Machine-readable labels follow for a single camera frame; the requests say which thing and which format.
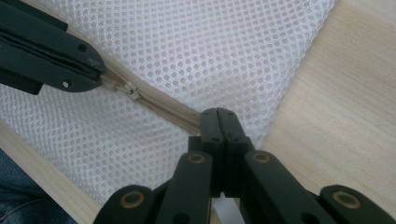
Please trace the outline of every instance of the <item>wooden table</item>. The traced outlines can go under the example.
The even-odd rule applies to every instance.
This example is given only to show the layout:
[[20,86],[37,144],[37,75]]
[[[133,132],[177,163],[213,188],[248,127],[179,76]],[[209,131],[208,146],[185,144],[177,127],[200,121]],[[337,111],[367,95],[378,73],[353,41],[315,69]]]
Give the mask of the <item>wooden table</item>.
[[[346,185],[396,217],[394,12],[393,0],[338,2],[291,83],[263,149],[307,189],[318,193],[324,186]],[[2,121],[0,148],[77,222],[92,223],[100,204]]]

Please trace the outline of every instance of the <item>zipper tape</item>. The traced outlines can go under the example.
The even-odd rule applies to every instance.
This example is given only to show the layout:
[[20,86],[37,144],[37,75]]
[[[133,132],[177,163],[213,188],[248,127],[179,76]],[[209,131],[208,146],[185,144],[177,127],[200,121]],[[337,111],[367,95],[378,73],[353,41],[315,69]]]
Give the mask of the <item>zipper tape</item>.
[[[63,20],[48,7],[36,0],[25,0],[24,2],[61,21]],[[111,91],[122,91],[128,94],[132,100],[146,106],[191,135],[197,135],[199,133],[199,112],[150,86],[100,47],[92,43],[87,36],[75,27],[69,26],[67,33],[90,43],[105,61],[107,72],[101,76],[104,88]]]

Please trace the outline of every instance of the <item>zipper teeth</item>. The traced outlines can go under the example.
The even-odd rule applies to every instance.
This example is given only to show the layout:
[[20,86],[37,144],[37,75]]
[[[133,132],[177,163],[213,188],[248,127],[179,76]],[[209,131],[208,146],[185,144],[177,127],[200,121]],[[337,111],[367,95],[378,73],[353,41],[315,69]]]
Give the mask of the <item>zipper teeth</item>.
[[[125,85],[128,82],[128,78],[126,78],[122,74],[114,73],[112,71],[112,69],[109,67],[108,67],[107,75],[116,79],[121,85]],[[188,116],[184,116],[183,114],[172,109],[172,107],[163,104],[161,101],[157,100],[155,97],[149,95],[148,93],[146,93],[145,91],[142,91],[141,89],[136,89],[136,91],[142,100],[166,111],[167,113],[176,117],[176,119],[179,119],[181,122],[184,122],[184,123],[189,124],[190,126],[193,126],[194,129],[199,129],[199,122],[196,121],[195,119],[190,119]]]

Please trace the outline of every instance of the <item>white mesh bag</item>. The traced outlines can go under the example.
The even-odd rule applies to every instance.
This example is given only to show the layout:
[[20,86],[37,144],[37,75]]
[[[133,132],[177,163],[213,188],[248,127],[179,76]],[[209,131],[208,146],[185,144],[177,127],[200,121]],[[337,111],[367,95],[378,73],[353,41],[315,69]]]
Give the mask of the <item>white mesh bag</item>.
[[[197,112],[234,111],[255,147],[334,5],[38,1],[161,94]],[[68,93],[45,86],[33,96],[0,85],[0,104],[6,124],[99,203],[126,185],[159,186],[187,151],[186,131],[122,91]]]

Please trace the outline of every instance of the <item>denim fabric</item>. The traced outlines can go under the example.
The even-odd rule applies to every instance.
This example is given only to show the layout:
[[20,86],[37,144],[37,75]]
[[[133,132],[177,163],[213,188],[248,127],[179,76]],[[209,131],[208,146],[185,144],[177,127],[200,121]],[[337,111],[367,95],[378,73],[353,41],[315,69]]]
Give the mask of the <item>denim fabric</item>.
[[76,222],[0,149],[0,223],[74,224]]

